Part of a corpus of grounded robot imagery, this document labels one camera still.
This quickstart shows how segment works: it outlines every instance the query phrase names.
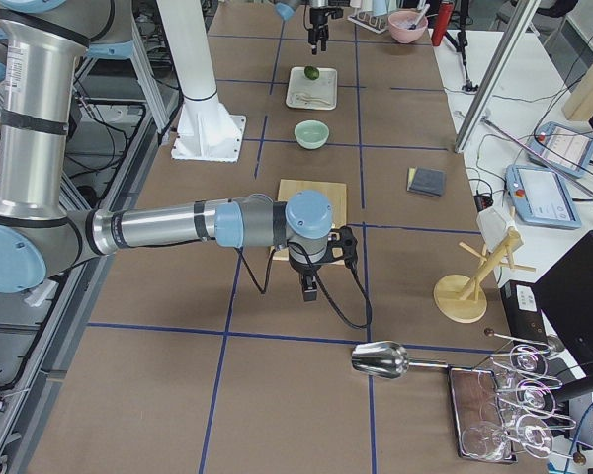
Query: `label sticker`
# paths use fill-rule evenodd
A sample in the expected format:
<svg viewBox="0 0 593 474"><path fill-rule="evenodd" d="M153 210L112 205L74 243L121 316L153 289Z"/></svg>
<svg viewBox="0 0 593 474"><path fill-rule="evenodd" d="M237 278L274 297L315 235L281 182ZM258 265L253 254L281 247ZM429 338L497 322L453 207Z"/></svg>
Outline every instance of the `label sticker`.
<svg viewBox="0 0 593 474"><path fill-rule="evenodd" d="M22 92L27 76L25 64L28 55L29 51L24 47L9 47L7 74L4 81L7 93Z"/></svg>
<svg viewBox="0 0 593 474"><path fill-rule="evenodd" d="M518 299L518 309L521 311L532 311L536 312L536 299L532 289L528 286L516 285L516 298Z"/></svg>

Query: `brown table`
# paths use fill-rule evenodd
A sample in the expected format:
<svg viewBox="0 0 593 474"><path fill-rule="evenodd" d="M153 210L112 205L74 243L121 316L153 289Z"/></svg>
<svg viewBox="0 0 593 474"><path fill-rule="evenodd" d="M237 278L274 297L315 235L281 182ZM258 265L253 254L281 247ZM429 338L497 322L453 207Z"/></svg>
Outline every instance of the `brown table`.
<svg viewBox="0 0 593 474"><path fill-rule="evenodd" d="M455 132L428 37L398 45L338 20L328 51L312 56L300 23L299 12L282 26L272 6L220 4L212 60L221 100L248 117L241 156L173 161L162 146L138 207L275 197L281 178L346 183L371 331L344 326L322 295L303 303L285 262L261 296L235 252L213 243L121 252L28 472L544 472L527 456L519 467L459 459L444 373L384 381L351 368L355 344L382 339L474 364L498 346L483 328L507 324L492 283L475 324L452 322L433 302L442 276L475 269L458 243L481 239L463 157L449 151ZM338 70L334 111L286 107L290 69L307 64ZM294 143L304 119L329 125L327 146ZM444 170L445 194L408 193L410 166ZM259 275L267 256L246 250ZM347 270L321 275L362 321Z"/></svg>

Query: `white table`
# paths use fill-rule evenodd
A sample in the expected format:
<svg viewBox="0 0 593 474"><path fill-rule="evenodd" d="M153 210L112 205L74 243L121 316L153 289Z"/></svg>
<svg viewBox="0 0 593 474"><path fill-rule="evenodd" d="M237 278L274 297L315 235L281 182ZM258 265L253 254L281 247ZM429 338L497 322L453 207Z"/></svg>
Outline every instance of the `white table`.
<svg viewBox="0 0 593 474"><path fill-rule="evenodd" d="M478 84L490 62L490 59L498 46L501 34L496 32L467 32L469 47L466 49L469 75L474 84ZM435 49L435 55L440 68L444 87L447 89L448 102L453 113L453 123L459 130L463 119L457 111L465 114L472 102L472 95L460 91L464 83L464 72L461 66L461 59L455 53L454 48L444 39L442 44ZM525 34L519 41L514 54L510 58L500 78L494 95L522 98L533 100L541 97L554 95L564 87L562 78L555 70L551 60L547 56L543 46L533 34ZM590 131L587 122L568 122L562 113L562 105L570 97L566 93L551 109L543 123L556 121L565 123L571 128L579 131ZM540 117L545 113L551 99L545 99L534 103L510 101L494 97L489 102L490 119L502 129L514 136L523 137L531 134ZM470 178L478 178L477 153L483 136L492 133L493 130L484 124L480 124L475 130L472 139L466 147L464 156ZM500 140L493 137L485 138L480 148L480 167L505 176L505 169L513 163L527 164L529 160L520 153L520 148L514 143ZM487 181L495 192L503 188L503 182L489 173L479 170L480 178ZM581 179L588 188L593 190L593 177L586 175ZM471 181L472 190L475 191L478 182ZM569 185L569 191L574 198L587 198L582 192ZM479 184L481 193L488 191L487 185ZM505 209L511 206L508 196L502 198L501 193L494 195L495 206L500 205ZM582 228L578 230L560 230L544 227L525 225L518 220L519 232L523 237L525 245L515 253L515 260L521 265L536 268L535 272L509 271L504 269L499 285L508 279L522 281L536 281L541 277L564 253L575 244L586 232L593 229L593 203L577 203L577 210L582 220ZM549 322L546 321L548 333L555 333ZM576 365L575 360L567 351L563 353L568 366ZM574 370L577 377L584 376L581 369ZM570 443L564 439L557 438L554 449L567 453ZM586 452L588 459L586 466L571 464L569 471L575 473L586 472L588 467L593 467L593 451ZM564 461L559 458L552 458L551 462L560 470L564 467Z"/></svg>

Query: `blue tablet device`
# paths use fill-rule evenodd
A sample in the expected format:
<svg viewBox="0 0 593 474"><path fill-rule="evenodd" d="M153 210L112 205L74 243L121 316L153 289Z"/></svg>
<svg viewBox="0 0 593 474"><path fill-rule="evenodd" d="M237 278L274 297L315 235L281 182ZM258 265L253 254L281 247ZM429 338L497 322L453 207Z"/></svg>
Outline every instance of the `blue tablet device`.
<svg viewBox="0 0 593 474"><path fill-rule="evenodd" d="M582 133L550 121L538 129L528 145L562 171L581 178L593 156L593 133ZM543 164L537 156L529 157Z"/></svg>
<svg viewBox="0 0 593 474"><path fill-rule="evenodd" d="M523 222L560 229L582 226L564 178L549 168L510 165L505 180Z"/></svg>

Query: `red bottle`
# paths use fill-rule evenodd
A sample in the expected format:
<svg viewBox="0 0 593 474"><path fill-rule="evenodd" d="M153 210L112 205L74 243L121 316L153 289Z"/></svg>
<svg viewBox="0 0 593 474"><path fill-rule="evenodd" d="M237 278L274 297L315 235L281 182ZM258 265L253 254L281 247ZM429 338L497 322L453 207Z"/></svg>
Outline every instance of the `red bottle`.
<svg viewBox="0 0 593 474"><path fill-rule="evenodd" d="M437 21L435 22L435 28L433 29L433 35L431 36L431 43L434 46L439 46L442 43L444 33L448 28L448 23L451 21L451 15L453 14L453 8L455 4L453 2L443 2L439 7L437 13Z"/></svg>

